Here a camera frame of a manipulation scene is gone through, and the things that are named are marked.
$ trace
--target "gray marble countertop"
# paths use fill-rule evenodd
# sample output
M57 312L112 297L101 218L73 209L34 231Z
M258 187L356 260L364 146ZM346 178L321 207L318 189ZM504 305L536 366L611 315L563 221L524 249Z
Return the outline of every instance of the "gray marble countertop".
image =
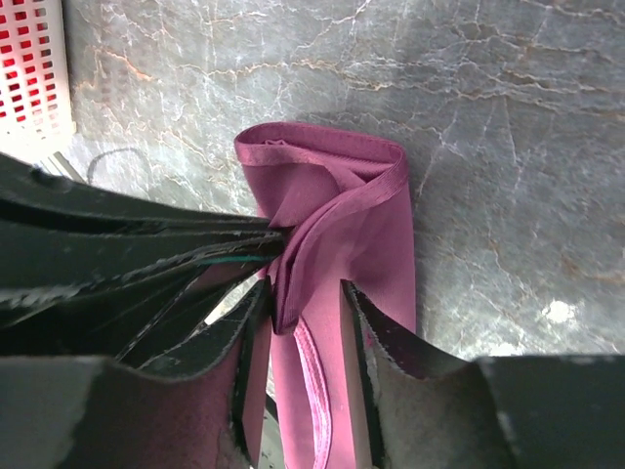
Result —
M625 3L64 0L93 184L249 214L231 141L403 144L421 333L464 358L625 353Z

